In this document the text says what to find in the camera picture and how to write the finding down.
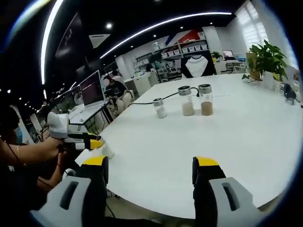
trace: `white powder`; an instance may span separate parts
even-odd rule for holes
[[[184,116],[194,115],[195,110],[192,102],[186,102],[182,105],[182,111]]]
[[[161,106],[156,111],[157,111],[157,115],[158,115],[159,118],[164,118],[167,115],[164,106]]]

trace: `laptop screen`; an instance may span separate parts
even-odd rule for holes
[[[99,70],[80,83],[84,105],[104,100]]]
[[[224,57],[233,57],[232,51],[223,51]]]

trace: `green leaves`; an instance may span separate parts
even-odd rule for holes
[[[284,70],[287,64],[283,60],[286,56],[281,52],[279,47],[271,45],[266,40],[264,40],[264,43],[264,46],[260,44],[257,44],[258,46],[251,46],[250,52],[257,55],[257,60],[254,59],[256,60],[256,65],[254,66],[252,59],[248,58],[249,68],[251,70],[258,70],[261,73],[263,71],[274,72],[287,78]]]

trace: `white t-shirt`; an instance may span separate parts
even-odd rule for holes
[[[208,60],[201,56],[198,59],[191,57],[185,65],[193,77],[200,77],[204,73],[207,63]]]

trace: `face mask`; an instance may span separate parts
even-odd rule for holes
[[[22,143],[22,131],[20,129],[20,127],[16,128],[15,129],[15,133],[16,133],[16,136],[17,136],[17,143]]]

